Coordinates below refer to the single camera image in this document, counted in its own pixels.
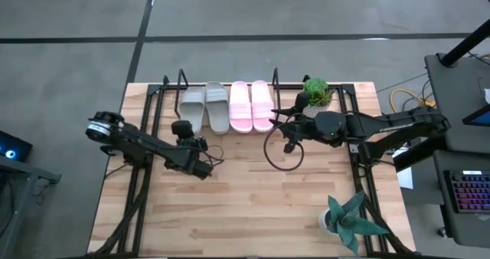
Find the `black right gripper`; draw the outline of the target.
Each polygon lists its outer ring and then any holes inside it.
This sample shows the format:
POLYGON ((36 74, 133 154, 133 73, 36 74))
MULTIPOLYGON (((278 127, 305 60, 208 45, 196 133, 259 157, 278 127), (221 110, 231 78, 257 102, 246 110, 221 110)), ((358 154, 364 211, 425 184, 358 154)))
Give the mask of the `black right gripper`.
POLYGON ((269 122, 273 125, 272 131, 285 131, 285 137, 291 143, 299 143, 303 140, 317 140, 319 138, 313 118, 298 113, 299 110, 295 107, 274 109, 272 112, 278 115, 290 116, 286 119, 286 122, 275 119, 269 119, 269 122))

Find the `pink rubber slide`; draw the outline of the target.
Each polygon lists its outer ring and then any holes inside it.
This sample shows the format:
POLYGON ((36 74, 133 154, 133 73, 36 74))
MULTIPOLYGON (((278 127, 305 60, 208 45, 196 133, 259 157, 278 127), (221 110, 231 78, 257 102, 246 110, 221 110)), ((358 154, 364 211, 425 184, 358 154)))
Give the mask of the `pink rubber slide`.
POLYGON ((231 84, 229 119, 230 126, 238 133, 249 133, 253 128, 250 95, 244 81, 231 84))
POLYGON ((265 133, 273 128, 270 119, 275 117, 272 109, 274 102, 267 82, 256 80, 251 85, 253 128, 265 133))

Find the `grey rubber slide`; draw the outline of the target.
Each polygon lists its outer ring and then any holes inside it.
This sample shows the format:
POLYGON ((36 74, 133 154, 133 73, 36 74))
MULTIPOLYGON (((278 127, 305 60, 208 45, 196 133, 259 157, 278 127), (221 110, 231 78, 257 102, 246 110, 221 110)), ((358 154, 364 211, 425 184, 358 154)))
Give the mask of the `grey rubber slide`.
POLYGON ((230 127, 227 89, 219 82, 208 82, 204 90, 211 130, 217 135, 224 135, 230 127))
POLYGON ((205 92, 203 87, 189 87, 181 94, 180 119, 187 120, 194 134, 199 134, 204 115, 205 92))

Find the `green plant in patterned pot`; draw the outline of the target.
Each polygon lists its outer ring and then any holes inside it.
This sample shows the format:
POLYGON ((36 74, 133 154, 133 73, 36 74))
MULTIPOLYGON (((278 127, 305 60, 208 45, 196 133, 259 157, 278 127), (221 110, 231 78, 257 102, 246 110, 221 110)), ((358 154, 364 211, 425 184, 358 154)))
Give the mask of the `green plant in patterned pot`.
POLYGON ((304 83, 303 91, 308 95, 308 106, 302 111, 307 117, 314 118, 325 112, 332 101, 332 91, 322 78, 312 78, 304 83))

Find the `teal plant in white pot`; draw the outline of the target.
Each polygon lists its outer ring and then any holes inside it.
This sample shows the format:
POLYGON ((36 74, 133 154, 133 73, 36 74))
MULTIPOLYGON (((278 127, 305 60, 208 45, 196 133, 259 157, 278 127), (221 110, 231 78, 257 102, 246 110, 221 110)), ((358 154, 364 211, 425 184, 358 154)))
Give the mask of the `teal plant in white pot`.
POLYGON ((328 208, 318 217, 318 225, 324 231, 339 236, 342 244, 357 257, 359 243, 356 234, 363 236, 388 234, 388 230, 360 216, 364 192, 358 192, 345 204, 340 205, 332 196, 328 197, 328 208))

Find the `white paper sheet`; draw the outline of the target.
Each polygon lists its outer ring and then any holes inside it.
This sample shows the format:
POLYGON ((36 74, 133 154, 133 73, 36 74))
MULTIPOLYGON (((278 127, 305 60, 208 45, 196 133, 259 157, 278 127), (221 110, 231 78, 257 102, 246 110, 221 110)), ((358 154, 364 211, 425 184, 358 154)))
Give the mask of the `white paper sheet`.
MULTIPOLYGON (((401 147, 397 149, 392 155, 392 158, 395 159, 397 156, 406 152, 407 150, 408 150, 407 147, 401 147)), ((404 169, 403 171, 397 171, 397 179, 399 182, 399 186, 401 188, 413 189, 413 175, 412 175, 412 169, 410 167, 404 169)))

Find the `grey side desk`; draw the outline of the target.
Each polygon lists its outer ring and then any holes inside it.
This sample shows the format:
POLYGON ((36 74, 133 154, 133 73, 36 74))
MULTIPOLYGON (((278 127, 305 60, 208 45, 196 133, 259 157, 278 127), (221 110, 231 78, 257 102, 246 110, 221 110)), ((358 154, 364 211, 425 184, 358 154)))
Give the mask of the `grey side desk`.
POLYGON ((433 153, 446 233, 457 244, 490 248, 490 215, 456 212, 443 174, 446 170, 490 172, 490 127, 462 122, 487 105, 483 88, 490 87, 490 65, 464 57, 453 67, 445 67, 436 55, 427 56, 425 63, 438 111, 451 125, 444 134, 444 149, 433 153))

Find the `black computer with blue light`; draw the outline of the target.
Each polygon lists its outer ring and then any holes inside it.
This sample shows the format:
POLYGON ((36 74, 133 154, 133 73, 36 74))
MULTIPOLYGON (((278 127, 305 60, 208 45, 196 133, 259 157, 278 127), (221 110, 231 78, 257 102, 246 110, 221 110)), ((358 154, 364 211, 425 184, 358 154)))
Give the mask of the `black computer with blue light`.
POLYGON ((0 130, 0 156, 26 162, 33 145, 0 130))

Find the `grey metal cart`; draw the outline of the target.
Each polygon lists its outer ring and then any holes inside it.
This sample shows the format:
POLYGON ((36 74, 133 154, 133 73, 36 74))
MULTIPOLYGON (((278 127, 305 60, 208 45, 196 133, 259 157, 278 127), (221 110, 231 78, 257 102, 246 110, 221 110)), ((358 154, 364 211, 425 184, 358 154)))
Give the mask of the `grey metal cart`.
POLYGON ((6 182, 11 191, 9 205, 11 214, 5 227, 0 230, 0 259, 11 259, 23 218, 33 199, 33 191, 39 179, 49 184, 57 184, 61 174, 33 167, 25 162, 18 162, 0 156, 0 171, 6 172, 11 179, 6 182))

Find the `laptop with blue screen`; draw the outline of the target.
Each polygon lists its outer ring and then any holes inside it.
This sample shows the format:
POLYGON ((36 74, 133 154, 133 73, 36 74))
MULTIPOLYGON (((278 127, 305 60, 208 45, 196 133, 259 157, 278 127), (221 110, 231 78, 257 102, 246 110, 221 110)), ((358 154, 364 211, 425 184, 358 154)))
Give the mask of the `laptop with blue screen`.
POLYGON ((465 117, 462 122, 469 126, 490 127, 490 104, 465 117))

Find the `black slanted pole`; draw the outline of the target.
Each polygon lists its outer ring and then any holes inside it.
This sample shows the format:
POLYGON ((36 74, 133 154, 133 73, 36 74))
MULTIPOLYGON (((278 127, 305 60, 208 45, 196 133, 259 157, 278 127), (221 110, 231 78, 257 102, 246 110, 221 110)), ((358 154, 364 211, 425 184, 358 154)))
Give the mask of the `black slanted pole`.
POLYGON ((438 55, 439 62, 445 67, 452 67, 461 57, 490 36, 490 19, 480 25, 468 37, 463 39, 447 54, 438 55))

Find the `backlit rainbow keyboard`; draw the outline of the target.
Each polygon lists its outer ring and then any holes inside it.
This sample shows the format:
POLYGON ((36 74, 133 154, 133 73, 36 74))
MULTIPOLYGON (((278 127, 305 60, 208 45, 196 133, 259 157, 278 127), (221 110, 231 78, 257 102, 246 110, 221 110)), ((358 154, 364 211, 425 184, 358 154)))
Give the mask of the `backlit rainbow keyboard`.
POLYGON ((490 215, 490 172, 446 170, 443 174, 456 212, 490 215))

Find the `wooden shelf with black frame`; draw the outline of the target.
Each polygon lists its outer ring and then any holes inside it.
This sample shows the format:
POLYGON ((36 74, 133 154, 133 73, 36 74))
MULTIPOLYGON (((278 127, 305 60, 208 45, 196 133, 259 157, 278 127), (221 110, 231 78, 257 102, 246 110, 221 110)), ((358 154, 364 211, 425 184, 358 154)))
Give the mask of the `wooden shelf with black frame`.
MULTIPOLYGON (((248 91, 249 91, 249 95, 250 95, 250 102, 251 102, 251 111, 252 111, 252 97, 251 97, 251 85, 252 83, 247 83, 245 82, 247 85, 248 85, 248 91)), ((230 87, 231 87, 231 84, 225 84, 225 83, 221 83, 226 89, 227 89, 227 94, 228 94, 228 102, 230 101, 230 87)), ((187 90, 189 87, 205 87, 206 83, 204 84, 190 84, 185 76, 185 73, 183 70, 180 70, 179 73, 178 73, 178 82, 177 82, 177 85, 175 86, 175 91, 176 91, 176 101, 175 101, 175 113, 177 115, 177 117, 180 119, 180 110, 179 110, 179 103, 180 103, 180 100, 181 100, 181 94, 187 90)), ((269 91, 271 93, 271 97, 273 99, 273 102, 274 102, 274 109, 278 109, 280 108, 280 93, 279 93, 279 80, 278 80, 278 71, 275 70, 273 72, 273 81, 268 83, 269 85, 269 91)), ((201 130, 202 128, 204 127, 204 125, 207 124, 209 127, 209 118, 208 118, 208 114, 207 114, 207 110, 206 110, 206 107, 205 107, 205 103, 204 103, 204 115, 203 115, 203 121, 202 121, 202 127, 201 127, 201 130)), ((251 132, 257 132, 254 128, 252 128, 252 130, 250 131, 251 132)))

